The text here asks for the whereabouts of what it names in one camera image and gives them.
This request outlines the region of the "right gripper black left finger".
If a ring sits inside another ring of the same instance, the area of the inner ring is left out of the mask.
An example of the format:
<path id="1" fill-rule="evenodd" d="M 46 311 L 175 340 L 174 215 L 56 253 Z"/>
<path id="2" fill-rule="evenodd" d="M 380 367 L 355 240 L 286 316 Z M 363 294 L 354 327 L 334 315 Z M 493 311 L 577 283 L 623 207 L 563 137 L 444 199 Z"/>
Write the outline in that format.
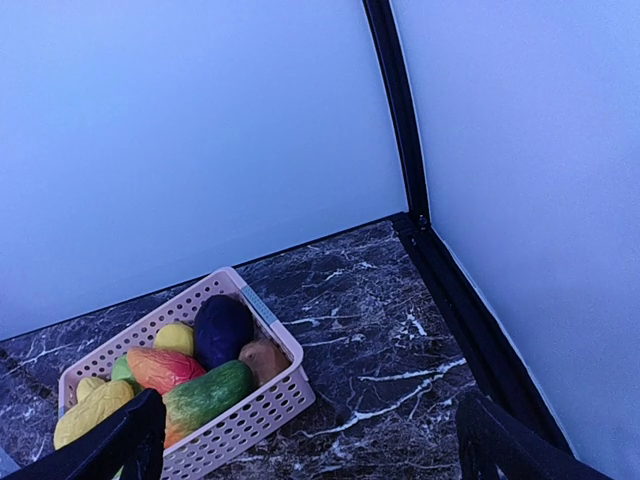
<path id="1" fill-rule="evenodd" d="M 10 479 L 159 479 L 166 407 L 146 389 L 88 433 Z"/>

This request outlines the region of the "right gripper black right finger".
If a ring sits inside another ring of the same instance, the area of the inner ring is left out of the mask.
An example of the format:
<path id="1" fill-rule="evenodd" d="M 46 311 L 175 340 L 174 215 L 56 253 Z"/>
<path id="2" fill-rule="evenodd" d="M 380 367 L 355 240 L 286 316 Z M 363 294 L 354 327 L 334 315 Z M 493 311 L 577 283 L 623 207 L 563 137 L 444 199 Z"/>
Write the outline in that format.
<path id="1" fill-rule="evenodd" d="M 604 479 L 521 424 L 476 391 L 466 392 L 456 412 L 464 479 Z"/>

